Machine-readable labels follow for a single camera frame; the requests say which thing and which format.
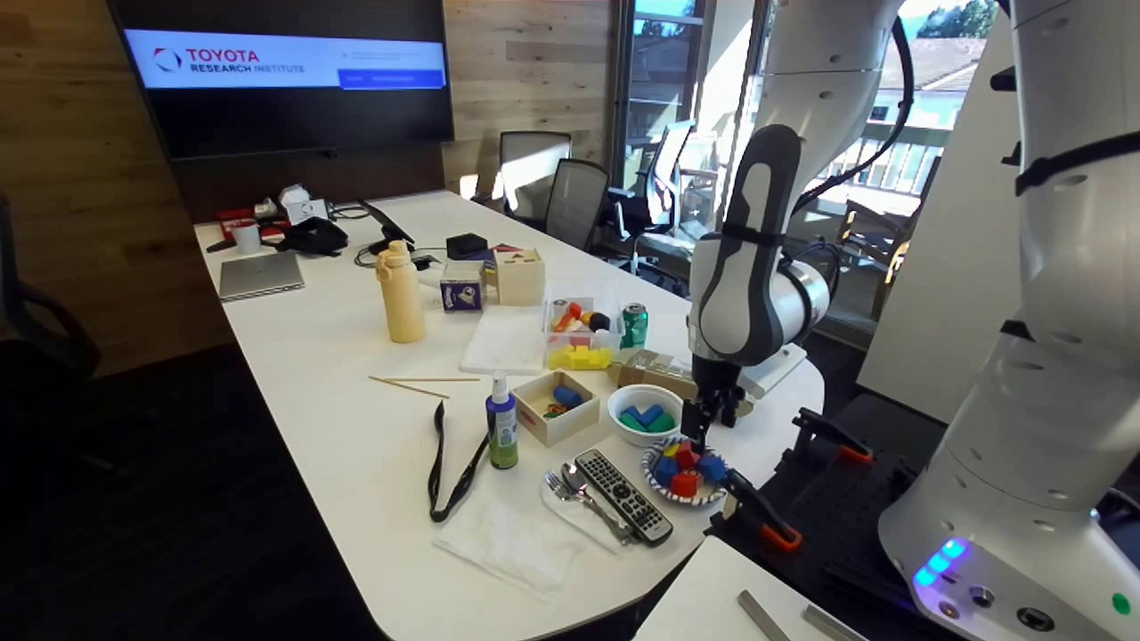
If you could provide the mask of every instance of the bottle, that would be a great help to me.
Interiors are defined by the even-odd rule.
[[[506,383],[495,379],[495,390],[488,396],[488,456],[495,472],[508,472],[519,463],[519,443],[517,443],[517,408],[506,392]]]
[[[406,244],[397,239],[378,258],[378,279],[385,291],[385,317],[387,317],[387,338],[392,341],[420,341],[424,338],[424,306],[420,306],[420,285],[412,258],[406,255]]]

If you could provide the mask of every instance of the notebook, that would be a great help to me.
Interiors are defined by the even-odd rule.
[[[220,301],[252,301],[270,291],[304,290],[297,255],[270,255],[252,262],[220,265]]]

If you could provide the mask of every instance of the table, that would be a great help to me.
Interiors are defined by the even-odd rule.
[[[688,304],[660,291],[574,247],[564,247],[502,214],[473,207],[452,192],[375,199],[401,226],[418,251],[437,251],[450,234],[476,231],[493,244],[538,247],[547,272],[545,291],[589,291],[639,301],[653,309],[648,347],[688,364]],[[371,383],[371,374],[456,374],[476,317],[441,313],[432,275],[420,275],[429,338],[392,347],[385,338],[382,290],[371,272],[353,268],[355,251],[378,239],[378,226],[344,223],[349,247],[340,262],[304,262],[305,290],[226,304],[234,341],[261,384],[261,396],[289,446],[289,456],[314,494],[331,542],[340,544],[371,618],[392,639],[534,639],[606,618],[656,588],[688,561],[708,513],[660,503],[672,520],[672,537],[660,548],[606,551],[583,537],[559,592],[538,596],[506,583],[436,544],[429,520],[429,468],[436,456],[436,401]],[[213,226],[196,227],[201,247],[216,244]],[[216,290],[226,255],[203,255]],[[594,396],[610,392],[606,374],[580,379]],[[447,488],[485,434],[485,383],[432,384],[450,392]],[[797,364],[735,430],[713,430],[720,449],[753,480],[771,478],[790,446],[789,422],[797,408],[819,410],[824,379]],[[639,478],[644,453],[621,443],[606,425],[545,449],[519,434],[519,468],[500,473],[485,468],[458,506],[508,498],[528,520],[545,524],[543,473],[559,461],[597,446],[626,478]]]

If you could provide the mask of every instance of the wall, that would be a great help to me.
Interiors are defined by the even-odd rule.
[[[447,0],[450,185],[488,176],[502,129],[606,143],[606,0]],[[185,209],[105,0],[0,4],[0,192],[24,282],[105,350],[105,374],[227,341]]]
[[[1020,114],[1012,94],[990,94],[990,75],[1008,66],[1000,17],[859,372],[861,390],[938,422],[954,416],[1000,321],[1020,309],[1017,167],[1000,166],[1020,139]]]

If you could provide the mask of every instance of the cup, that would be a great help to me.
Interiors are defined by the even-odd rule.
[[[261,226],[243,223],[230,227],[239,255],[261,255]]]

